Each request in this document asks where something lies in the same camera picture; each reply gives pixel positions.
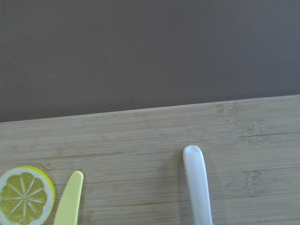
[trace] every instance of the toy lemon slice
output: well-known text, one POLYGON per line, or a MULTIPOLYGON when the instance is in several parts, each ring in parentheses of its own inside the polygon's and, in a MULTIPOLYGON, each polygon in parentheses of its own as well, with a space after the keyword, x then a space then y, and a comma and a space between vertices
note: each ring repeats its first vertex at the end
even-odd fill
POLYGON ((0 177, 0 224, 41 225, 55 200, 54 186, 40 169, 20 166, 0 177))

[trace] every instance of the yellow plastic utensil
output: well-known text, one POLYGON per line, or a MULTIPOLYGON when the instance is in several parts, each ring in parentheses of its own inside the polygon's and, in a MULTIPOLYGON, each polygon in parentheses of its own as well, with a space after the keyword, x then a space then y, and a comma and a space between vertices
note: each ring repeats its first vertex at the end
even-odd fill
POLYGON ((82 186, 83 173, 75 171, 72 173, 61 196, 54 219, 54 225, 77 225, 82 186))

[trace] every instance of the white plastic handle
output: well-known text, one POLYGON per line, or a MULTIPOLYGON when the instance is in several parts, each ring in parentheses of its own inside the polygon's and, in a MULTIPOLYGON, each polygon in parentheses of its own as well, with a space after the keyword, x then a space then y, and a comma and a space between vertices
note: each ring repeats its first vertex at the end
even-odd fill
POLYGON ((195 145, 183 151, 183 161, 192 203, 194 224, 212 225, 210 194, 203 154, 195 145))

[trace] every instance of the gray surface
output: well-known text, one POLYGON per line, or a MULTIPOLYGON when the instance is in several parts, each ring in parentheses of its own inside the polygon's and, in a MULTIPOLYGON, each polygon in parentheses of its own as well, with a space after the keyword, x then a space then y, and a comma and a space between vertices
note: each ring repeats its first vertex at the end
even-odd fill
POLYGON ((0 1, 0 121, 300 93, 300 1, 0 1))

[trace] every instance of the lemon half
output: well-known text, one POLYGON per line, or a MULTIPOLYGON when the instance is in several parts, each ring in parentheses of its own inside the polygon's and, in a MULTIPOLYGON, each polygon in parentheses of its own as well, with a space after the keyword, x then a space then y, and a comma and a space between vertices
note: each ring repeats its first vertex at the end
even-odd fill
POLYGON ((41 225, 55 201, 54 186, 40 169, 20 166, 0 177, 0 224, 41 225))

